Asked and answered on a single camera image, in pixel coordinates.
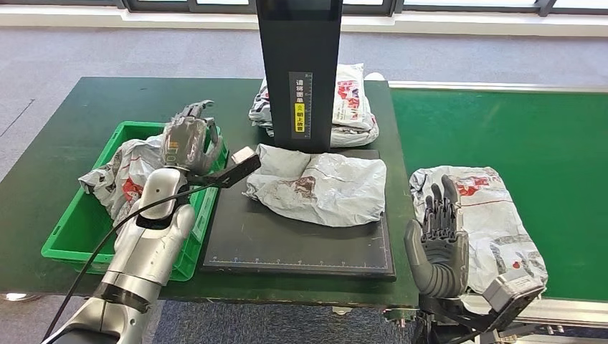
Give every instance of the white plastic package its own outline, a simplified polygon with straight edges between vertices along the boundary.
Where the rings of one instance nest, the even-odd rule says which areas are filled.
[[[266,79],[262,81],[260,91],[253,100],[249,119],[253,126],[262,127],[269,136],[274,136]],[[366,145],[380,135],[376,118],[371,113],[365,96],[362,63],[338,64],[332,123],[331,147]]]
[[[146,140],[128,140],[117,149],[109,163],[78,178],[85,193],[94,194],[99,199],[114,225],[129,214],[141,197],[150,174],[163,167],[162,142],[162,135]]]
[[[384,211],[382,160],[306,154],[258,145],[262,166],[243,194],[275,213],[332,227],[378,221]]]
[[[469,235],[469,287],[482,293],[498,275],[514,269],[524,269],[546,285],[543,257],[494,169],[439,166],[415,171],[409,185],[418,221],[424,218],[425,198],[432,196],[431,185],[437,184],[443,192],[444,174],[460,194],[462,229]]]

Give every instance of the robotic arm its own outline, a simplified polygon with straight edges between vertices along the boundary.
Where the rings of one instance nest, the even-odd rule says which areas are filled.
[[[148,177],[115,241],[115,255],[102,282],[43,344],[141,343],[161,288],[194,227],[190,187],[229,188],[260,167],[253,150],[243,148],[229,167],[208,174],[222,149],[213,118],[201,118],[211,103],[187,106],[166,125],[161,149],[166,166]]]
[[[458,297],[467,288],[469,241],[462,230],[459,193],[448,176],[441,182],[443,194],[437,184],[431,185],[433,197],[425,200],[424,221],[411,220],[405,230],[409,267],[419,289],[419,326],[413,343],[459,344],[482,333],[500,338],[498,333],[511,326],[544,286],[523,270],[507,272],[483,293],[491,306],[487,315],[466,309]]]

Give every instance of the green table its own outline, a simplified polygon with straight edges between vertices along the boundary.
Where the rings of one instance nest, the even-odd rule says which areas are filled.
[[[183,106],[213,99],[212,115],[231,151],[254,146],[260,130],[247,112],[260,80],[82,78],[0,183],[0,292],[65,293],[76,273],[42,258],[40,248],[74,196],[118,123],[167,121]],[[232,275],[197,271],[188,282],[170,282],[161,297],[177,300],[296,302],[309,305],[400,306],[417,304],[402,243],[413,217],[399,134],[386,82],[366,82],[381,135],[377,149],[387,166],[387,215],[396,282],[334,277]],[[100,276],[88,275],[78,290],[90,294]]]
[[[544,296],[608,301],[608,91],[391,85],[409,173],[495,168],[545,260]]]

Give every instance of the black weighing scale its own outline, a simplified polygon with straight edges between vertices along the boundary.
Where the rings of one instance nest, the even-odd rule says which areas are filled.
[[[328,152],[342,1],[256,2],[275,145]],[[380,158],[377,150],[339,153]],[[242,180],[219,194],[204,269],[394,280],[386,214],[362,226],[321,226],[275,214],[243,196],[246,188]]]

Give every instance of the black scanning platform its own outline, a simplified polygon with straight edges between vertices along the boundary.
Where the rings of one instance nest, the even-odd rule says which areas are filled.
[[[377,159],[377,150],[346,150]],[[203,268],[223,272],[331,274],[394,280],[386,214],[360,226],[328,227],[278,215],[241,193],[243,179],[222,189],[207,232]]]

